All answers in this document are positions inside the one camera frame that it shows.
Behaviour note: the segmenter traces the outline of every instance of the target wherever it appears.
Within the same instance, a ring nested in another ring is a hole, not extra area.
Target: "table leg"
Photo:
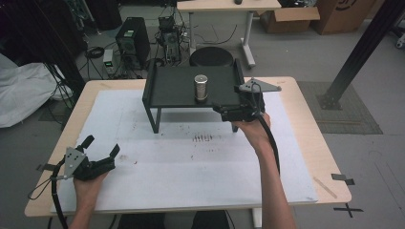
[[[158,108],[158,113],[156,114],[156,121],[155,121],[152,116],[151,108],[148,105],[145,105],[145,103],[143,103],[143,106],[145,107],[146,114],[148,115],[149,122],[151,123],[152,126],[152,130],[155,134],[157,134],[159,132],[161,108]]]
[[[244,53],[246,56],[247,64],[249,68],[253,68],[256,66],[254,62],[252,52],[249,47],[249,36],[250,36],[250,29],[252,26],[253,21],[253,11],[249,11],[247,13],[247,22],[246,22],[246,29],[245,29],[245,38],[241,38],[242,41],[242,48],[244,49]]]
[[[237,126],[235,126],[235,125],[233,125],[233,124],[231,124],[231,127],[232,127],[232,132],[233,132],[233,133],[237,133],[237,132],[238,132],[239,127],[237,127]]]
[[[188,44],[188,48],[190,55],[196,50],[196,41],[194,40],[193,15],[194,12],[188,13],[188,26],[190,27],[190,42]]]
[[[253,228],[262,228],[262,208],[252,208]]]

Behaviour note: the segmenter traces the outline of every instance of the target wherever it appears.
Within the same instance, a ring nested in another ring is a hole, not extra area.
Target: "forearm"
[[[262,145],[256,154],[262,181],[263,228],[295,228],[269,143]]]
[[[90,219],[94,212],[93,206],[83,206],[76,210],[74,220],[69,226],[70,229],[87,229],[89,228]]]

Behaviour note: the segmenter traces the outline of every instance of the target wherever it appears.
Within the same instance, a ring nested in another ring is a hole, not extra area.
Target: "metal cup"
[[[194,77],[194,96],[198,102],[204,102],[208,97],[207,82],[208,78],[203,74]]]

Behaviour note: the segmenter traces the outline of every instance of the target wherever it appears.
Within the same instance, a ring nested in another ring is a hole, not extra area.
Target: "tape mark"
[[[111,89],[111,86],[109,86],[109,85],[107,85],[107,84],[105,84],[105,83],[100,83],[100,86],[103,86],[103,87],[105,87],[105,88]]]
[[[346,185],[354,185],[354,179],[347,179],[346,175],[337,175],[337,174],[331,174],[331,178],[334,180],[342,180],[345,181]]]
[[[36,170],[39,172],[44,172],[45,170],[47,171],[53,171],[54,167],[56,167],[55,165],[52,164],[45,164],[45,165],[38,165],[38,167],[36,167]]]
[[[331,196],[337,198],[337,195],[330,188],[328,188],[321,180],[319,180],[317,177],[314,177],[313,180],[315,180],[315,182],[318,183],[323,189],[325,189],[325,191],[327,191]]]
[[[352,212],[364,212],[363,210],[359,209],[359,208],[350,208],[349,204],[346,203],[346,208],[333,208],[334,211],[348,211],[349,216],[351,218],[353,218],[353,214]]]

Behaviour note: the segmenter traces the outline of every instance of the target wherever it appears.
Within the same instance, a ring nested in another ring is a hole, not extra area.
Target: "mat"
[[[331,82],[298,82],[309,108],[323,134],[382,135],[366,105],[350,85],[339,100],[342,110],[322,110],[317,95],[322,95]]]

